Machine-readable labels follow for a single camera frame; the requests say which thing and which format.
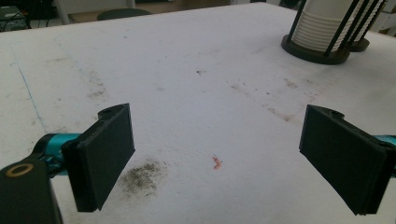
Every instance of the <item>table surface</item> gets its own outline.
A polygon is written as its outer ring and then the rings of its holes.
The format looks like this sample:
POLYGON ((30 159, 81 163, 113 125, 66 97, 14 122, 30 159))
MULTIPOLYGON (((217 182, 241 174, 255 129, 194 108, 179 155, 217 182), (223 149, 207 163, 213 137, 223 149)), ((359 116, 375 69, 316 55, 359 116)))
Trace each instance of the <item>table surface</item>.
POLYGON ((395 134, 396 41, 369 33, 346 63, 309 63, 280 47, 295 15, 248 4, 1 34, 0 166, 130 103, 136 153, 102 211, 77 213, 68 177, 52 179, 65 223, 393 224, 395 179, 355 217, 298 146, 307 104, 395 134))

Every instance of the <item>black metal rod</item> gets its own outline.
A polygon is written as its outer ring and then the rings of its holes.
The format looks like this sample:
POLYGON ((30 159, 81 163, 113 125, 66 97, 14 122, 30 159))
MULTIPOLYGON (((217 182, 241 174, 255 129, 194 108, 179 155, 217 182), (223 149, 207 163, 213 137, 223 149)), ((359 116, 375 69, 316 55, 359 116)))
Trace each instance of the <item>black metal rod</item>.
POLYGON ((382 0, 381 5, 379 6, 378 10, 375 13, 375 16, 373 16, 373 19, 370 21, 370 24, 367 26, 366 31, 364 31, 363 35, 361 36, 361 40, 363 40, 363 38, 366 36, 367 32, 371 29, 371 27, 373 26, 374 22, 376 21, 376 18, 378 17, 379 13, 381 13, 382 11, 382 7, 385 5, 386 0, 382 0))
POLYGON ((293 36, 294 31, 295 31, 295 29, 297 27, 297 23, 300 20, 301 14, 303 14, 305 3, 306 3, 306 0, 303 0, 301 2, 301 4, 300 4, 300 7, 299 7, 298 12, 297 12, 296 19, 294 19, 294 23, 293 23, 293 25, 291 26, 291 29, 290 29, 289 37, 288 37, 288 40, 287 40, 288 43, 290 43, 291 37, 293 36))
POLYGON ((352 24, 350 25, 349 30, 347 31, 346 36, 344 37, 343 42, 341 43, 341 46, 340 46, 341 48, 343 48, 346 45, 348 39, 350 38, 350 36, 353 33, 353 28, 356 27, 356 25, 358 25, 359 19, 361 18, 361 14, 359 14, 359 12, 356 15, 355 19, 353 20, 352 24))
MULTIPOLYGON (((366 0, 366 1, 364 1, 363 4, 361 5, 361 10, 362 10, 362 9, 364 10, 364 9, 367 8, 368 1, 369 1, 369 0, 366 0)), ((355 42, 356 37, 357 37, 358 34, 361 32, 361 28, 363 28, 364 23, 366 23, 366 22, 367 22, 367 19, 369 19, 369 16, 370 16, 370 14, 373 12, 373 10, 374 10, 376 4, 378 3, 378 1, 379 1, 379 0, 375 0, 375 1, 370 5, 369 10, 367 11, 367 13, 364 15, 363 19, 361 20, 361 23, 359 24, 358 29, 356 29, 355 33, 354 33, 353 36, 350 38, 350 40, 349 40, 349 42, 348 42, 349 45, 351 45, 351 44, 353 44, 353 42, 355 42)))
POLYGON ((337 32, 335 32, 335 35, 332 37, 332 41, 330 42, 329 47, 327 47, 326 51, 324 52, 325 57, 329 57, 330 53, 332 52, 332 48, 335 45, 335 42, 337 41, 338 37, 340 37, 340 34, 343 32, 344 27, 347 24, 347 21, 349 20, 350 16, 352 16, 353 11, 355 10, 355 7, 358 5, 359 0, 353 0, 352 4, 349 7, 349 10, 346 12, 345 17, 341 21, 340 26, 337 29, 337 32))

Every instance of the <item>dirt stain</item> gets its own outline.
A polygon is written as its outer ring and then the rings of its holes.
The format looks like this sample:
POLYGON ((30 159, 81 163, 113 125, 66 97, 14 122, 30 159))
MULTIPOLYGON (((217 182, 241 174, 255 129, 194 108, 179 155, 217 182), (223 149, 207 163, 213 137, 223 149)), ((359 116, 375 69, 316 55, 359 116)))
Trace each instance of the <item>dirt stain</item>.
POLYGON ((165 163, 150 161, 132 170, 120 178, 123 190, 129 195, 150 196, 155 195, 158 184, 166 174, 165 163))
POLYGON ((277 115, 278 117, 282 118, 283 120, 285 120, 286 122, 288 122, 289 120, 291 120, 293 118, 293 115, 285 115, 280 113, 279 111, 275 110, 273 107, 269 107, 268 110, 277 115))
POLYGON ((286 85, 287 85, 289 88, 291 88, 291 89, 296 89, 296 88, 298 87, 294 82, 288 80, 287 78, 285 78, 285 81, 286 81, 286 85))

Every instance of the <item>scratch mark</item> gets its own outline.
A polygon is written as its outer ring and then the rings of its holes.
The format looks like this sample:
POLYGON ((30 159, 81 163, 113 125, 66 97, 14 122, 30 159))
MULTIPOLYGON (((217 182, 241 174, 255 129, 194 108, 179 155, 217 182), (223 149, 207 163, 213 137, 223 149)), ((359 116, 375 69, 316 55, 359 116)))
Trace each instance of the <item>scratch mark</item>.
POLYGON ((21 68, 20 68, 20 66, 19 66, 19 64, 18 64, 18 62, 15 62, 15 64, 18 66, 18 70, 19 70, 20 73, 21 73, 23 82, 24 82, 24 84, 25 84, 25 86, 26 86, 27 92, 29 93, 29 97, 30 97, 30 99, 31 99, 31 101, 32 101, 33 108, 35 109, 35 114, 37 115, 38 120, 40 121, 40 124, 41 124, 41 126, 43 127, 44 133, 47 133, 46 127, 45 127, 44 122, 43 122, 43 119, 41 118, 40 114, 38 113, 38 109, 37 109, 37 105, 36 105, 36 103, 35 103, 35 99, 33 98, 32 92, 30 91, 30 87, 29 87, 29 85, 27 84, 26 77, 25 77, 25 75, 23 74, 23 72, 22 72, 22 70, 21 70, 21 68))

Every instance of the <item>circular hole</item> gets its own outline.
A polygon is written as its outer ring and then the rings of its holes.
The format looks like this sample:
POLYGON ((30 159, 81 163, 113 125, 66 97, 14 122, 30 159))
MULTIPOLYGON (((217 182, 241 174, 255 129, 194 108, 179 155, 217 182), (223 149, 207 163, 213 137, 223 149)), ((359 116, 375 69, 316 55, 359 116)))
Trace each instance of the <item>circular hole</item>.
POLYGON ((386 143, 386 142, 380 142, 379 145, 381 147, 392 147, 392 145, 390 143, 386 143))
POLYGON ((339 113, 339 112, 337 112, 337 111, 330 111, 330 114, 332 115, 332 116, 340 116, 341 115, 341 113, 339 113))
POLYGON ((11 167, 9 170, 6 172, 6 176, 8 177, 18 177, 21 175, 25 175, 29 173, 31 170, 33 170, 33 164, 32 163, 24 163, 24 164, 19 164, 16 166, 11 167))

